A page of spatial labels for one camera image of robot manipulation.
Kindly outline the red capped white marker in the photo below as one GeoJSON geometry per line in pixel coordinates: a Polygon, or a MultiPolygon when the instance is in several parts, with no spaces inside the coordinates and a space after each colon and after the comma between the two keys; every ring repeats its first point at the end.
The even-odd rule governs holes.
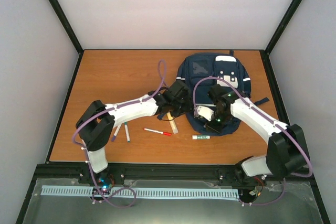
{"type": "Polygon", "coordinates": [[[153,130],[153,129],[149,129],[149,128],[143,128],[145,131],[148,132],[153,132],[153,133],[157,133],[157,134],[162,134],[162,135],[166,135],[166,136],[171,136],[172,133],[169,132],[164,132],[164,131],[158,131],[158,130],[153,130]]]}

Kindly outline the navy blue student backpack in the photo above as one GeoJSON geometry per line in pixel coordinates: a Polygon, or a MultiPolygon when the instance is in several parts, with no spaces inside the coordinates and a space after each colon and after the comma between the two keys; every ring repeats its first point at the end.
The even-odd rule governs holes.
{"type": "Polygon", "coordinates": [[[251,79],[243,64],[234,57],[233,53],[222,54],[219,52],[198,52],[184,59],[178,68],[176,79],[186,83],[191,91],[195,90],[196,105],[206,106],[215,110],[215,105],[208,97],[210,88],[216,84],[232,91],[226,83],[206,77],[216,77],[229,82],[235,89],[251,96],[251,79]]]}

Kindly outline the green capped white marker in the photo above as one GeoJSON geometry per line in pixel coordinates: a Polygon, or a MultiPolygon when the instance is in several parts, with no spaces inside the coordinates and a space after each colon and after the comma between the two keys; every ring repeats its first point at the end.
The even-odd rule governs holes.
{"type": "Polygon", "coordinates": [[[130,143],[131,139],[130,139],[129,128],[128,128],[128,123],[127,122],[124,123],[124,129],[125,129],[125,135],[126,135],[126,138],[127,138],[127,142],[130,143]]]}

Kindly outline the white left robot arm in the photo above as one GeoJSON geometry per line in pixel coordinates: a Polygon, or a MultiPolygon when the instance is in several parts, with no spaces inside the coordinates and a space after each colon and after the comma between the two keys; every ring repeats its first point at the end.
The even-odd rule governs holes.
{"type": "Polygon", "coordinates": [[[104,148],[115,127],[138,118],[168,112],[176,118],[193,109],[192,92],[182,80],[127,102],[104,104],[97,100],[90,104],[76,123],[72,140],[85,150],[86,162],[92,169],[90,176],[101,184],[109,177],[104,148]]]}

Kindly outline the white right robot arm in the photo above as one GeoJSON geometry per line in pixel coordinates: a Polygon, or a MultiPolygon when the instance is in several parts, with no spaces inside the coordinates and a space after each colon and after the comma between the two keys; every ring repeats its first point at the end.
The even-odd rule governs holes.
{"type": "Polygon", "coordinates": [[[244,177],[273,175],[283,179],[298,175],[304,166],[310,167],[309,157],[301,144],[305,141],[303,130],[298,125],[282,123],[259,107],[240,91],[225,91],[219,84],[210,88],[209,98],[216,106],[207,116],[207,130],[219,133],[232,118],[237,118],[254,130],[267,144],[264,156],[249,157],[238,164],[244,177]]]}

